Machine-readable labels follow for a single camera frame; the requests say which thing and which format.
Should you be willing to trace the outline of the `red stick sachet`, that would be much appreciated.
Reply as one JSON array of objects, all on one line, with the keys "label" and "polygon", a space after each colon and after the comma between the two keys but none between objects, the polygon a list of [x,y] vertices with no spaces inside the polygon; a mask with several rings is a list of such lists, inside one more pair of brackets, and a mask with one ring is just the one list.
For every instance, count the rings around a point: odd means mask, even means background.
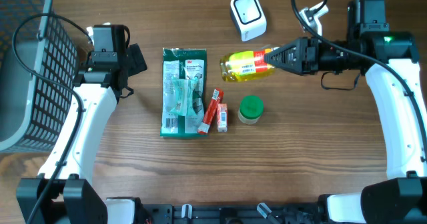
[{"label": "red stick sachet", "polygon": [[197,129],[198,134],[201,134],[201,135],[208,134],[209,128],[211,126],[211,122],[214,118],[214,115],[216,114],[218,104],[221,102],[223,97],[224,97],[224,92],[221,89],[218,89],[218,88],[214,89],[207,111],[205,112],[203,120]]}]

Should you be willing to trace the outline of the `green lid jar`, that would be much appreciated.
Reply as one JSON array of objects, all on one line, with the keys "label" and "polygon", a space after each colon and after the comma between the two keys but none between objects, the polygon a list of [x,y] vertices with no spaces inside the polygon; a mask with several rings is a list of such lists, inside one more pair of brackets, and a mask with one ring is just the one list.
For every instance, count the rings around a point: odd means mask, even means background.
[{"label": "green lid jar", "polygon": [[242,123],[253,125],[258,122],[263,112],[263,101],[256,95],[248,95],[240,103],[238,117]]}]

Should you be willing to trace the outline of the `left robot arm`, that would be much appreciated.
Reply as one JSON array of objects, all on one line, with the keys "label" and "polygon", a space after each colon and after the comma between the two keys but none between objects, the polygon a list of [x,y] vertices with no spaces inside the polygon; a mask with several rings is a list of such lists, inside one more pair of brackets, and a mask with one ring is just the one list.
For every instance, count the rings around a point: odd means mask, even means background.
[{"label": "left robot arm", "polygon": [[92,186],[95,156],[129,77],[147,69],[125,25],[96,25],[94,49],[73,80],[73,95],[58,140],[34,178],[24,178],[17,200],[26,223],[135,223],[140,200],[103,200]]}]

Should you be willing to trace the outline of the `green white wipes packet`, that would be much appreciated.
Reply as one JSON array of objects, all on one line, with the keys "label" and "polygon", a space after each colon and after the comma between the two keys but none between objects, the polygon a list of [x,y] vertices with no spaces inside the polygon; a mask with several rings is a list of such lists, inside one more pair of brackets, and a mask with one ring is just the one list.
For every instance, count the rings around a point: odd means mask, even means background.
[{"label": "green white wipes packet", "polygon": [[161,137],[199,136],[206,66],[205,49],[163,49]]}]

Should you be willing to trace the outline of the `yellow dish soap bottle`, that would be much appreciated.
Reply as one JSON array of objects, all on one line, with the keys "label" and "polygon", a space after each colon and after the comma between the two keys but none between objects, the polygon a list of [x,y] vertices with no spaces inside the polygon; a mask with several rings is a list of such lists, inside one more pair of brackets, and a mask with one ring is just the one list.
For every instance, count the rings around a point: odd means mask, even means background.
[{"label": "yellow dish soap bottle", "polygon": [[220,59],[221,76],[227,82],[244,82],[272,75],[275,67],[264,61],[265,54],[278,47],[229,53]]}]

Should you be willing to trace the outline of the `clear teal small packet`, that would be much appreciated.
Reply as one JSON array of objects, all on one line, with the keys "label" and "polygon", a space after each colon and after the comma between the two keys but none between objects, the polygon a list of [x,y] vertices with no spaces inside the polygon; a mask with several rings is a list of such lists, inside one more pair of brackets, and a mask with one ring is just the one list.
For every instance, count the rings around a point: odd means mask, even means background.
[{"label": "clear teal small packet", "polygon": [[199,79],[172,79],[175,101],[170,110],[171,114],[179,116],[195,116],[193,108],[193,93]]}]

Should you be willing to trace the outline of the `small orange white box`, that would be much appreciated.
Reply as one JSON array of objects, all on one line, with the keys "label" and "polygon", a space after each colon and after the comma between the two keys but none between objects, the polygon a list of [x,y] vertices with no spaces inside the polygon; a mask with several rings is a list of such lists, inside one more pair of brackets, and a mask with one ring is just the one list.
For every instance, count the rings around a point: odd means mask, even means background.
[{"label": "small orange white box", "polygon": [[228,106],[226,103],[219,103],[217,108],[218,131],[225,133],[228,131]]}]

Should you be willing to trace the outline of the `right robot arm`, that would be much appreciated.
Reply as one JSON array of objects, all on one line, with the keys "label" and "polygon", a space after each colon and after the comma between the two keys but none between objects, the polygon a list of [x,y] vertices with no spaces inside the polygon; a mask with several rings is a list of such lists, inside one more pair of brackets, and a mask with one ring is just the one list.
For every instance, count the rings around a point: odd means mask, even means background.
[{"label": "right robot arm", "polygon": [[359,193],[321,195],[325,223],[426,222],[426,107],[419,54],[408,32],[391,32],[384,0],[348,4],[345,41],[322,37],[316,5],[298,13],[312,37],[300,37],[265,55],[266,63],[297,75],[357,69],[374,96],[384,134],[387,179]]}]

